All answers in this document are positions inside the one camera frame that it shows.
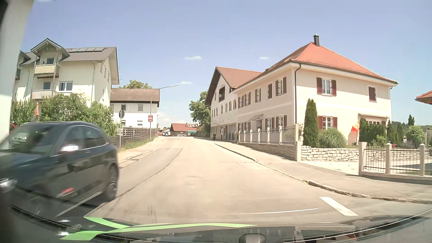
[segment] grass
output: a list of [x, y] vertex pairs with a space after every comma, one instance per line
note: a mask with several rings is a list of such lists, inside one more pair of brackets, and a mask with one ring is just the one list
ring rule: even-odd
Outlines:
[[154, 137], [150, 140], [142, 140], [142, 141], [137, 141], [137, 142], [126, 143], [123, 147], [119, 148], [118, 151], [125, 151], [125, 150], [131, 149], [131, 148], [136, 148], [136, 147], [145, 145], [146, 143], [153, 141], [156, 137]]

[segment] distant red-roofed building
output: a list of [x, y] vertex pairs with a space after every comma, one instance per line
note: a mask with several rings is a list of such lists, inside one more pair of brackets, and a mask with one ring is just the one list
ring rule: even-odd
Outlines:
[[337, 128], [357, 142], [361, 118], [386, 124], [391, 119], [390, 88], [380, 76], [314, 41], [264, 72], [216, 67], [206, 104], [211, 134], [233, 139], [235, 131], [292, 127], [303, 123], [306, 103], [317, 105], [319, 129]]
[[171, 123], [171, 136], [193, 136], [197, 132], [198, 124]]
[[432, 90], [416, 97], [416, 101], [432, 105]]

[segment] road sign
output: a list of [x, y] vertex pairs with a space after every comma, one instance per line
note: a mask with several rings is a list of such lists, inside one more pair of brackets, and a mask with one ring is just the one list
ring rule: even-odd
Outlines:
[[121, 110], [121, 111], [118, 113], [118, 117], [120, 117], [120, 119], [122, 119], [122, 118], [124, 117], [124, 110]]

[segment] sidewalk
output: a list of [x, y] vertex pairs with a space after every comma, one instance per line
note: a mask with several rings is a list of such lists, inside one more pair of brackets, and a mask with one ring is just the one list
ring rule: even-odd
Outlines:
[[164, 137], [156, 137], [155, 139], [153, 139], [153, 141], [148, 142], [142, 146], [117, 152], [118, 163], [122, 164], [125, 161], [138, 157], [139, 155], [156, 148], [162, 143], [164, 139], [165, 139]]
[[211, 142], [282, 174], [325, 190], [352, 197], [432, 204], [432, 187], [430, 185], [368, 179], [307, 163], [287, 160], [234, 143]]

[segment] balcony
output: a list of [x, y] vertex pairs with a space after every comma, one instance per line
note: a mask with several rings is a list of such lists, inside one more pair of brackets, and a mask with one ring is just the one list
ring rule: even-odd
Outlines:
[[50, 78], [55, 75], [58, 78], [58, 72], [60, 67], [56, 64], [45, 64], [36, 65], [35, 67], [35, 77], [36, 78]]
[[53, 91], [53, 90], [33, 90], [32, 91], [32, 99], [52, 98], [56, 94], [57, 94], [57, 92]]
[[17, 68], [15, 73], [15, 80], [19, 80], [21, 78], [21, 69]]

